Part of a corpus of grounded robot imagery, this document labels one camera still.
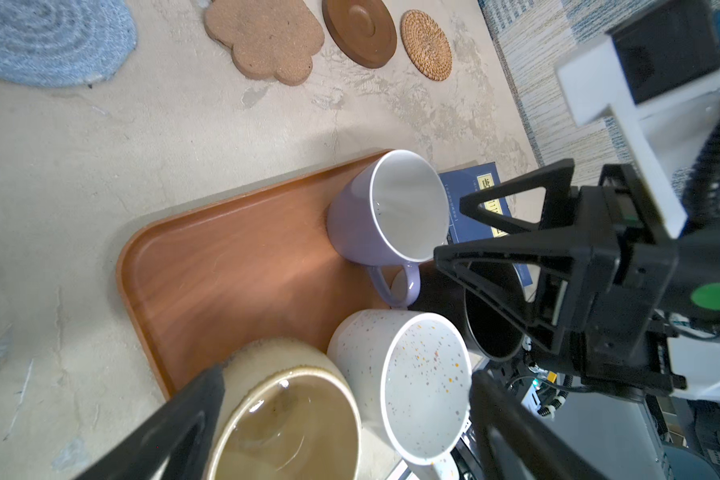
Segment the green button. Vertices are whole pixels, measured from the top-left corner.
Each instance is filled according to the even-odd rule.
[[[720,283],[707,283],[691,293],[691,301],[708,310],[720,312]]]

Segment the concrete textured surface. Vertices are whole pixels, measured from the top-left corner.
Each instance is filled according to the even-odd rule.
[[[143,225],[380,148],[495,161],[504,180],[536,168],[475,0],[387,1],[397,25],[418,8],[442,26],[445,82],[399,40],[368,70],[326,31],[298,87],[244,78],[202,0],[127,3],[138,45],[109,82],[0,81],[0,478],[72,478],[163,404],[114,282]],[[511,208],[531,218],[538,199]],[[384,478],[394,453],[363,441],[361,478]]]

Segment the purple mug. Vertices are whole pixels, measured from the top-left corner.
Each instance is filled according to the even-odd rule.
[[[445,242],[450,216],[438,172],[408,150],[393,150],[369,165],[331,202],[328,237],[336,251],[366,265],[384,302],[405,307],[418,298],[418,264]],[[408,288],[395,297],[382,266],[402,265]]]

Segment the wooden tray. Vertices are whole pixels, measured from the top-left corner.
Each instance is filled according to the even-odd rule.
[[[128,240],[117,288],[166,398],[250,341],[290,336],[326,351],[347,316],[387,308],[326,233],[333,197],[384,153],[159,220]]]

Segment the yellow label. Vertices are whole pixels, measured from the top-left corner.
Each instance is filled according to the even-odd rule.
[[[485,174],[478,177],[478,186],[480,187],[480,190],[485,190],[486,188],[491,188],[494,186],[494,176],[491,174]],[[504,212],[501,211],[501,204],[499,203],[499,199],[496,200],[489,200],[483,204],[486,210],[489,212],[493,212],[495,214],[504,215]],[[499,230],[496,227],[491,227],[491,231],[494,233],[494,238],[497,236],[504,236],[507,234],[507,232],[504,232],[502,230]]]

